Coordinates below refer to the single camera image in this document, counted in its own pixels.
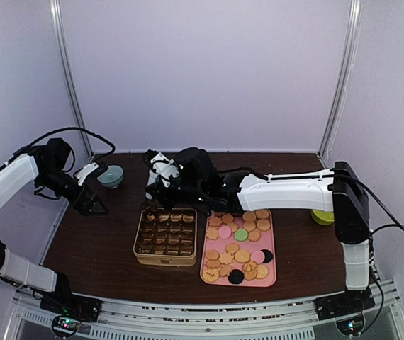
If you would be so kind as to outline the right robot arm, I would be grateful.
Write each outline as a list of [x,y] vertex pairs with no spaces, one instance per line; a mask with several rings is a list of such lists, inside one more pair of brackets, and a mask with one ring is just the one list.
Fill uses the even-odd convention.
[[245,166],[219,171],[207,151],[197,147],[171,159],[148,150],[143,159],[149,169],[146,196],[166,209],[187,204],[205,214],[261,209],[332,212],[346,272],[338,305],[351,313],[370,295],[369,197],[347,162],[305,174],[263,175]]

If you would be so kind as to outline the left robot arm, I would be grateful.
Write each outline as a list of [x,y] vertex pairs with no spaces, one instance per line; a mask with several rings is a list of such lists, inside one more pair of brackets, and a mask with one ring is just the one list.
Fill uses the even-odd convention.
[[50,227],[50,209],[33,205],[27,212],[19,203],[25,198],[30,205],[46,188],[80,215],[107,214],[108,208],[86,182],[108,167],[97,159],[72,176],[65,169],[71,151],[63,139],[52,138],[44,145],[22,147],[0,167],[0,280],[42,293],[63,315],[77,308],[68,277],[27,259],[19,249],[31,246],[34,229]]

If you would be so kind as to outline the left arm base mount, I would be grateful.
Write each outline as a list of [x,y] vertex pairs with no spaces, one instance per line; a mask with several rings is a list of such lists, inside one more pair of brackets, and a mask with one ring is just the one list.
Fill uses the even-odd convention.
[[75,295],[69,302],[60,302],[43,296],[40,308],[58,315],[64,315],[82,322],[96,322],[99,318],[102,302],[95,298]]

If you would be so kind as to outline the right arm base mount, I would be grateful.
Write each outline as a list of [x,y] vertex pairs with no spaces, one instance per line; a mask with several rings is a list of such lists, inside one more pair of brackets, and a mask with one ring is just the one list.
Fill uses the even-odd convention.
[[322,321],[359,313],[365,309],[374,307],[376,303],[369,296],[341,293],[319,297],[315,299],[314,305],[318,319]]

